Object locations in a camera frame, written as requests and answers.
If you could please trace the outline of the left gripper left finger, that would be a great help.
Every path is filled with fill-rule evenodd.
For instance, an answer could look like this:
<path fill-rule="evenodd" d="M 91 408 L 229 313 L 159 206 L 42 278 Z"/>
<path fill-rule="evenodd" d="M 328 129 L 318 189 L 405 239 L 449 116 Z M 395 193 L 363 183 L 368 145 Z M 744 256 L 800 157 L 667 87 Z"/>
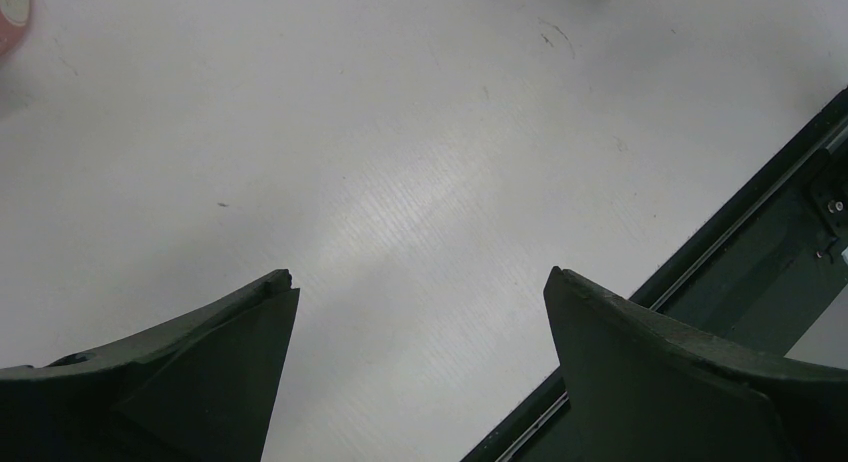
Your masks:
<path fill-rule="evenodd" d="M 299 301 L 275 270 L 49 365 L 1 372 L 5 461 L 258 461 Z"/>

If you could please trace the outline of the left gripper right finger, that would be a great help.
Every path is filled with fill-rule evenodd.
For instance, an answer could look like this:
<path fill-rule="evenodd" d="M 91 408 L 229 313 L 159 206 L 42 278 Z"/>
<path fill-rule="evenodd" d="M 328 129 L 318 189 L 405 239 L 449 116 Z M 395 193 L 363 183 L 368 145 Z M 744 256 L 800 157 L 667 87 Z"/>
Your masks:
<path fill-rule="evenodd" d="M 847 373 L 756 351 L 554 267 L 543 291 L 590 461 L 843 461 Z"/>

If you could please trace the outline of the pink mug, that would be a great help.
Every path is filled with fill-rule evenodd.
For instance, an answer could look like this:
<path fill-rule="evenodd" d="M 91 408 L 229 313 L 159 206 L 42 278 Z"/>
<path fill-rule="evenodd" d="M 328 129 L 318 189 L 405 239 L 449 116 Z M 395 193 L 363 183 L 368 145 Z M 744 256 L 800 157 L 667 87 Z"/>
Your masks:
<path fill-rule="evenodd" d="M 23 39 L 31 16 L 31 0 L 0 0 L 1 55 L 11 52 Z"/>

